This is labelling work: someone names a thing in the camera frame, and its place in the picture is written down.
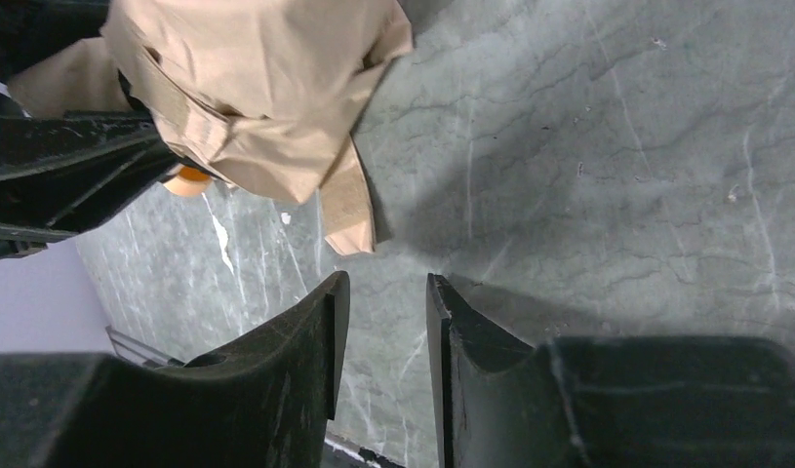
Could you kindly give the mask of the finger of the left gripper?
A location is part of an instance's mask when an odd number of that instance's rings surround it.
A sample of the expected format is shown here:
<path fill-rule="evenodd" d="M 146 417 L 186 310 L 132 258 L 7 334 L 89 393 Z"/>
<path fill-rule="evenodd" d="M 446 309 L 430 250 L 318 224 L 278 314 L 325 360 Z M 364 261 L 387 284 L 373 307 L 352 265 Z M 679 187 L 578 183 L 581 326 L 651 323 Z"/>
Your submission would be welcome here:
<path fill-rule="evenodd" d="M 145 113 L 0 116 L 0 260 L 104 225 L 177 163 Z"/>

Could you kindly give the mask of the aluminium frame rail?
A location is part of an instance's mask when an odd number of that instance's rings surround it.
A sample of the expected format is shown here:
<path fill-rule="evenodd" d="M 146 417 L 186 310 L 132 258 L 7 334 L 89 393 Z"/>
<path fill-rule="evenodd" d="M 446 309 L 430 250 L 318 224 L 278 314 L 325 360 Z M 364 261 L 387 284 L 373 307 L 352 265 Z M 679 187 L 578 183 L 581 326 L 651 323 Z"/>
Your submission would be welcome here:
<path fill-rule="evenodd" d="M 173 358 L 143 342 L 115 330 L 111 326 L 105 328 L 113 350 L 117 357 L 124 361 L 148 369 L 184 366 L 184 362 Z"/>

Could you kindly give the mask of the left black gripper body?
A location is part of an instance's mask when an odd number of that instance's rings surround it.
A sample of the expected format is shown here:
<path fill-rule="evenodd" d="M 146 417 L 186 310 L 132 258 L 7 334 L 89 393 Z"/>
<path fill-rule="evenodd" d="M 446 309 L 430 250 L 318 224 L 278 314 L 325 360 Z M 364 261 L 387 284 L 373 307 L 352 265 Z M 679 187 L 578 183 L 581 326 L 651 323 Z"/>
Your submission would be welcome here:
<path fill-rule="evenodd" d="M 0 115 L 113 110 L 107 1 L 0 1 Z"/>

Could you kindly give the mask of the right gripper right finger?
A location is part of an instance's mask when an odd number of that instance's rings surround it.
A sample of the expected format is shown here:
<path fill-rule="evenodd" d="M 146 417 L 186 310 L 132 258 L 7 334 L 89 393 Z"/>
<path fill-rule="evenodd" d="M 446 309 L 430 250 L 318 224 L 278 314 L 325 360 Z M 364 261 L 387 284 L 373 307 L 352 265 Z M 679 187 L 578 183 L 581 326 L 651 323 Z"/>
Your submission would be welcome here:
<path fill-rule="evenodd" d="M 795 357 L 747 336 L 530 345 L 426 283 L 443 467 L 795 467 Z"/>

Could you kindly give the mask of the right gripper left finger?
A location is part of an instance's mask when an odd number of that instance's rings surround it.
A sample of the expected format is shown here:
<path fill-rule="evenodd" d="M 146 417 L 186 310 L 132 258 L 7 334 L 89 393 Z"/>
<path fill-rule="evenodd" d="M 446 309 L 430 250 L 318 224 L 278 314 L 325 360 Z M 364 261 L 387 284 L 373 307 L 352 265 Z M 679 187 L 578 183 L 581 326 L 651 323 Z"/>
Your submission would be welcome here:
<path fill-rule="evenodd" d="M 0 467 L 316 467 L 337 413 L 350 281 L 183 366 L 0 354 Z"/>

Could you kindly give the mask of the beige and black umbrella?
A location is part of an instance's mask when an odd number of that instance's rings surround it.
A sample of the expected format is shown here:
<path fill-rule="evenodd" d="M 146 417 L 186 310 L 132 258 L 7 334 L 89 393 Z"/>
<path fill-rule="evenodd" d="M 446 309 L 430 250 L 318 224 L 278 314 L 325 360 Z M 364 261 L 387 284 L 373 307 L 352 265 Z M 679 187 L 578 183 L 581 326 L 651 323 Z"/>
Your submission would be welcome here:
<path fill-rule="evenodd" d="M 10 78 L 34 117 L 151 113 L 179 156 L 277 201 L 320 198 L 342 255 L 375 247 L 351 137 L 388 65 L 413 47 L 395 1 L 114 1 L 94 38 Z"/>

